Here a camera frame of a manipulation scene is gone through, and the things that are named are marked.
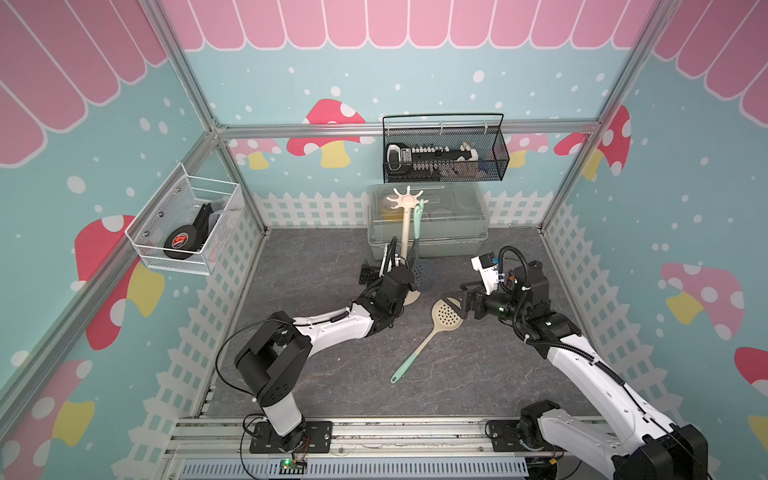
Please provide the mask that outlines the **grey skimmer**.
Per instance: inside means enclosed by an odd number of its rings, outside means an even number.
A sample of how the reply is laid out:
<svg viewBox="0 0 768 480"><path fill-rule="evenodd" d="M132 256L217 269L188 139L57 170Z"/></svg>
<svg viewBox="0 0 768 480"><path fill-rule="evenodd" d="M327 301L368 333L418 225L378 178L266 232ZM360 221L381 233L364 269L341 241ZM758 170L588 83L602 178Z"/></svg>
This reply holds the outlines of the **grey skimmer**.
<svg viewBox="0 0 768 480"><path fill-rule="evenodd" d="M426 292L433 288L435 283L435 270L431 262L426 260L420 252L421 222L424 213L425 200L420 200L413 211L414 241L409 253L409 266L414 275L414 285L417 291Z"/></svg>

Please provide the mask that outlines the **cream utensil rack stand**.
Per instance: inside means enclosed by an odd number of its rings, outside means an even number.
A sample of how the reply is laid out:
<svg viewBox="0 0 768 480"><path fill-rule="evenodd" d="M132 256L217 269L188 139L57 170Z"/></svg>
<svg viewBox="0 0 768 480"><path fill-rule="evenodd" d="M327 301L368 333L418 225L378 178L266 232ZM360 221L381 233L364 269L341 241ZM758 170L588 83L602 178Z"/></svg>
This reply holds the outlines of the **cream utensil rack stand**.
<svg viewBox="0 0 768 480"><path fill-rule="evenodd" d="M400 192L397 188L393 189L394 195L387 196L392 210L402 211L402 229L400 237L400 255L399 265L412 268L413 248L411 247L411 234L418 236L420 222L423 216L425 201L421 199L423 191L416 193L407 186L405 192Z"/></svg>

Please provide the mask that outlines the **cream skimmer green handle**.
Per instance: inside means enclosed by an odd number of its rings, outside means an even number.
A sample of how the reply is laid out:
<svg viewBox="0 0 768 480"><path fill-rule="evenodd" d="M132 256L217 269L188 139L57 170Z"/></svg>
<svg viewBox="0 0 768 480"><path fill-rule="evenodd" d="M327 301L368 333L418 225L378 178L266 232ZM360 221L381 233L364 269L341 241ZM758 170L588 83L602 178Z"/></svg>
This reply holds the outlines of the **cream skimmer green handle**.
<svg viewBox="0 0 768 480"><path fill-rule="evenodd" d="M397 383L403 378L403 376L407 373L421 352L436 335L444 332L455 331L463 324L464 319L452 320L446 316L445 306L447 304L452 304L457 310L460 311L460 302L447 302L443 299L440 299L433 305L431 310L431 319L433 323L431 332L411 353L411 355L395 370L395 372L390 377L391 383Z"/></svg>

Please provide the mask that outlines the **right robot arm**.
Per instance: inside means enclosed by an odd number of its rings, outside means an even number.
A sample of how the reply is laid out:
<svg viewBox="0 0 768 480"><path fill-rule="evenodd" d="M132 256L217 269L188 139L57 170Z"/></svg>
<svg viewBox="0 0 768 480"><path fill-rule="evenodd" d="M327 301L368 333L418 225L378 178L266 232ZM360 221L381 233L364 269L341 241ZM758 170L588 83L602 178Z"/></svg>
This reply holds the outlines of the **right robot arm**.
<svg viewBox="0 0 768 480"><path fill-rule="evenodd" d="M693 425L680 426L607 365L579 327L551 307L549 281L538 261L504 246L475 256L480 280L445 295L460 317L496 317L518 339L560 370L610 427L603 432L541 400L524 407L518 443L575 455L608 479L708 479L708 442Z"/></svg>

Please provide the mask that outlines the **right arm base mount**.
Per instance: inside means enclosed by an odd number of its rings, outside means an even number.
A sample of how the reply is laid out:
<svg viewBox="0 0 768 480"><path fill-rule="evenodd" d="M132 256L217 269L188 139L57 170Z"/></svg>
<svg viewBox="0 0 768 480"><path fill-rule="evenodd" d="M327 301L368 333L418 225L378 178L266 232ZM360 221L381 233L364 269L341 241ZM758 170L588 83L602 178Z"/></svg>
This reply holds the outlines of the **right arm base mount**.
<svg viewBox="0 0 768 480"><path fill-rule="evenodd" d="M558 447L548 443L542 434L538 420L547 412L559 409L551 400L542 400L525 406L518 419L489 420L484 427L494 452L558 452Z"/></svg>

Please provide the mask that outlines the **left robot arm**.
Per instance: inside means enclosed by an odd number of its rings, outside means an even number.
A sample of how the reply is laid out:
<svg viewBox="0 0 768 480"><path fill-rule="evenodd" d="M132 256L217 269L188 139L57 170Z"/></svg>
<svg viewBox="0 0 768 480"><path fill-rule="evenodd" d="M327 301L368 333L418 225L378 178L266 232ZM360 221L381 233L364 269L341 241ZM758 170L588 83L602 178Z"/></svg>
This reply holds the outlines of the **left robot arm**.
<svg viewBox="0 0 768 480"><path fill-rule="evenodd" d="M383 274L341 309L295 318L277 311L237 331L255 330L233 360L245 386L221 380L255 400L280 450L305 448L310 439L293 395L309 358L341 343L378 334L402 315L407 294L415 289L415 276L407 264L398 261L397 253L398 239L392 238L382 259Z"/></svg>

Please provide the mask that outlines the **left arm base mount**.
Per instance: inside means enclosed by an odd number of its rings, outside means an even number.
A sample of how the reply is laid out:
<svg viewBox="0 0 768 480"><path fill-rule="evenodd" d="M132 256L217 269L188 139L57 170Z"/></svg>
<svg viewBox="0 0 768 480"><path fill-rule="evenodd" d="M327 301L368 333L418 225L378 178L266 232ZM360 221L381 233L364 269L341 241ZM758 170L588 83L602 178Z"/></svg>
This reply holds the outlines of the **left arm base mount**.
<svg viewBox="0 0 768 480"><path fill-rule="evenodd" d="M258 422L250 436L251 454L328 453L333 433L331 421L303 421L286 436L279 436L266 421Z"/></svg>

